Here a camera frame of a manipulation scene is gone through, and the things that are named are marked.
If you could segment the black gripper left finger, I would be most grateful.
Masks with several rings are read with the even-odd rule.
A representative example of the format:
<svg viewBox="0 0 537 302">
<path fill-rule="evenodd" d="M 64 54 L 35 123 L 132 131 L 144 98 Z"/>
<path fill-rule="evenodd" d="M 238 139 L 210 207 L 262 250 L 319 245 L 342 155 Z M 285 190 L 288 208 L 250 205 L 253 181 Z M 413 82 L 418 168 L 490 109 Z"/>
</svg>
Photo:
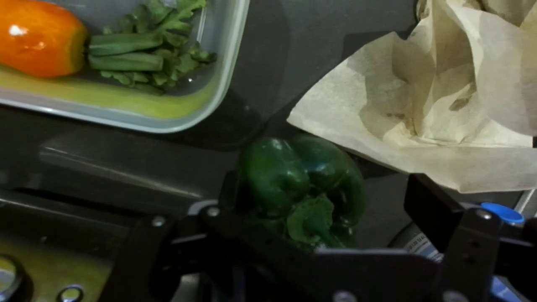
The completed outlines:
<svg viewBox="0 0 537 302">
<path fill-rule="evenodd" d="M 139 218 L 121 245 L 97 302 L 171 302 L 183 277 L 199 275 L 201 302 L 287 302 L 292 287 L 272 259 L 287 243 L 238 213 L 238 175 L 225 175 L 220 198 L 181 220 Z"/>
</svg>

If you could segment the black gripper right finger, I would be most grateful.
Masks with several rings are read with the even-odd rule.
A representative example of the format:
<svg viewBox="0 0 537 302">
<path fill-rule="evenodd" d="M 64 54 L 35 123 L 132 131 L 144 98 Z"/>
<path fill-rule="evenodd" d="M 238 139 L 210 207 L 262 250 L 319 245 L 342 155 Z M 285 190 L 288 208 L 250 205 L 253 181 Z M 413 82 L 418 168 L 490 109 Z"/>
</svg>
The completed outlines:
<svg viewBox="0 0 537 302">
<path fill-rule="evenodd" d="M 424 175 L 409 175 L 404 212 L 443 254 L 433 279 L 433 297 L 448 294 L 465 302 L 500 302 L 491 294 L 495 275 L 518 294 L 537 301 L 535 222 L 507 223 L 481 207 L 465 208 Z"/>
</svg>

